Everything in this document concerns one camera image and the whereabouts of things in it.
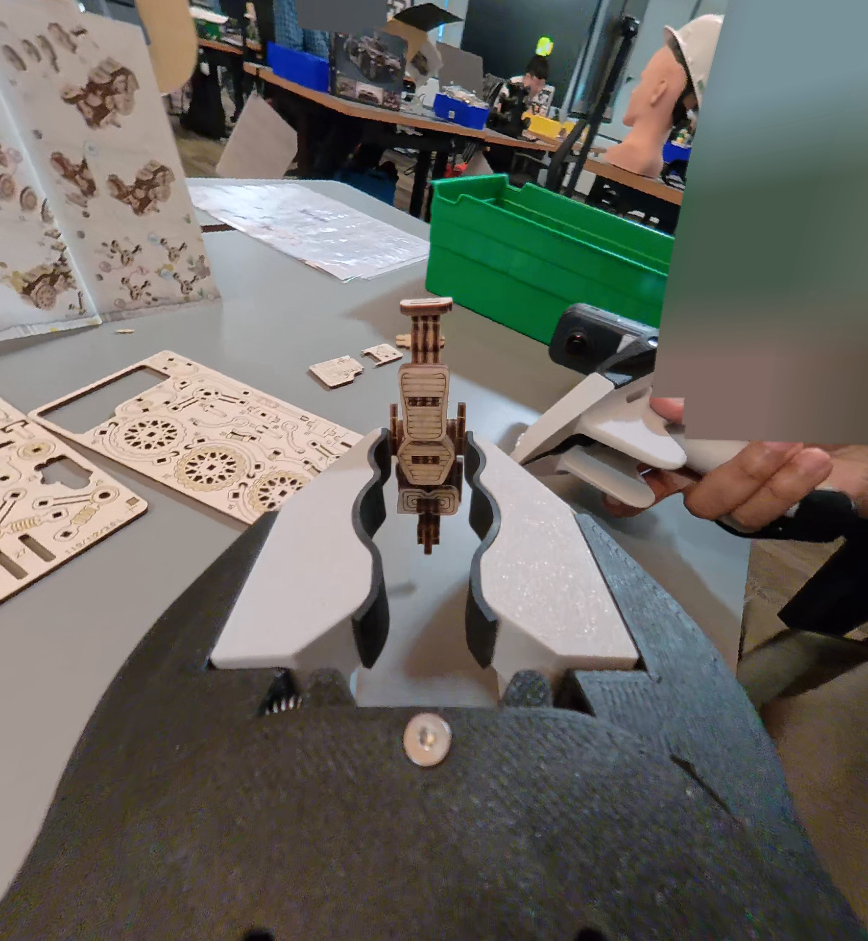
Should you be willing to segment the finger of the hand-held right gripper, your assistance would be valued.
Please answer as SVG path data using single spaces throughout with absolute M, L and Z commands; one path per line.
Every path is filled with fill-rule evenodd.
M 558 455 L 576 469 L 606 472 L 676 471 L 689 458 L 651 407 L 654 373 L 616 385 L 594 373 L 541 415 L 511 456 L 520 465 Z
M 558 455 L 558 471 L 569 473 L 601 493 L 635 509 L 655 503 L 641 462 L 616 450 L 568 450 Z

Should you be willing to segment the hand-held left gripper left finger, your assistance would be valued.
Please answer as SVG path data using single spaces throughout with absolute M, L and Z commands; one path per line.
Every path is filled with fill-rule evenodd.
M 387 429 L 361 438 L 276 513 L 214 646 L 217 669 L 371 668 L 390 612 L 373 536 L 392 468 Z

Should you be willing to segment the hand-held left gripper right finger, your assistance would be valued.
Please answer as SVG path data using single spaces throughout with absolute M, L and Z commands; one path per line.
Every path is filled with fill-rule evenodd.
M 479 540 L 465 611 L 468 649 L 499 695 L 522 671 L 557 688 L 569 671 L 629 671 L 639 652 L 571 508 L 496 445 L 465 446 Z

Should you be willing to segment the wooden model assembly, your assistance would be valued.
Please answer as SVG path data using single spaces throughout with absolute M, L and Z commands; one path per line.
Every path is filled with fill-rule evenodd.
M 440 544 L 441 519 L 456 515 L 462 499 L 466 406 L 448 416 L 450 370 L 441 361 L 441 318 L 452 308 L 450 297 L 400 304 L 411 330 L 410 361 L 398 369 L 399 399 L 390 407 L 397 510 L 417 516 L 417 541 L 427 555 Z

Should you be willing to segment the person's right hand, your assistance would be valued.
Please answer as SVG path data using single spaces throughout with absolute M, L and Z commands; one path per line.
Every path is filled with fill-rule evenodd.
M 816 488 L 846 494 L 868 520 L 868 445 L 753 441 L 700 477 L 684 470 L 638 470 L 655 503 L 679 493 L 690 514 L 757 533 Z

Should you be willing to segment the green plastic bin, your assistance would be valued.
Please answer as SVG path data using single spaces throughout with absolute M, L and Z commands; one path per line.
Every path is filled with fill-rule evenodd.
M 583 303 L 659 327 L 674 239 L 503 174 L 432 183 L 425 286 L 548 345 Z

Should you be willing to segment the wooden parts sheet three wheels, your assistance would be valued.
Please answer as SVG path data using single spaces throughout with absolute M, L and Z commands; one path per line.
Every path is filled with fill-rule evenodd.
M 123 401 L 92 429 L 73 432 L 50 417 L 139 370 L 154 371 L 162 380 Z M 362 438 L 171 351 L 33 409 L 28 417 L 246 524 L 280 510 Z

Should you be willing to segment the mannequin head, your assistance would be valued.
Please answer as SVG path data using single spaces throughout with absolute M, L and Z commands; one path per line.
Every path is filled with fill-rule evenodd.
M 663 170 L 663 147 L 679 116 L 686 116 L 697 103 L 675 46 L 663 45 L 643 69 L 628 100 L 624 116 L 628 133 L 601 160 L 619 170 L 657 179 Z

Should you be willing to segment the wooden parts sheet with springs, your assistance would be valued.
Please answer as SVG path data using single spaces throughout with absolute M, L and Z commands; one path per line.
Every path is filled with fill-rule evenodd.
M 146 500 L 40 426 L 1 426 L 0 604 L 147 510 Z

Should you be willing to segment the small blue bin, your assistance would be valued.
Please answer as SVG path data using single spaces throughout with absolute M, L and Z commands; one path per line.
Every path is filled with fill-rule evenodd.
M 489 105 L 462 88 L 450 87 L 435 95 L 432 111 L 441 121 L 482 131 L 487 125 Z

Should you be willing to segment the white hard hat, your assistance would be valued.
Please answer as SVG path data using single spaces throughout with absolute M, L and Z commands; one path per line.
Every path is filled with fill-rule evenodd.
M 665 44 L 674 51 L 678 62 L 685 69 L 688 87 L 695 95 L 697 109 L 703 103 L 722 25 L 722 15 L 706 14 L 679 29 L 668 25 L 663 27 Z

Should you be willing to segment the black monitor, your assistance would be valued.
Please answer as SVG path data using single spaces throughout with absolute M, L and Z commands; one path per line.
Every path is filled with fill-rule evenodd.
M 470 1 L 461 49 L 482 59 L 485 74 L 511 78 L 550 41 L 553 106 L 561 116 L 583 116 L 600 97 L 626 17 L 640 18 L 635 2 Z

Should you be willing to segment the model kit box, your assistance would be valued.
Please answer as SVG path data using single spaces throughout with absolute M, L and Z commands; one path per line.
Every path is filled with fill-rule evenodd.
M 398 111 L 402 102 L 408 43 L 372 30 L 336 32 L 331 45 L 331 93 L 341 99 Z

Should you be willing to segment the blue storage bin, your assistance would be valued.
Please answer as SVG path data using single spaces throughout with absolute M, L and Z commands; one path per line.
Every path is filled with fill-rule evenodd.
M 324 57 L 269 42 L 265 64 L 276 77 L 314 91 L 329 91 L 331 67 Z

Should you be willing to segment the assembly instruction booklet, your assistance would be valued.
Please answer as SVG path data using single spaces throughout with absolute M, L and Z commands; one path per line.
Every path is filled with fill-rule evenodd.
M 0 342 L 217 299 L 142 31 L 0 2 Z

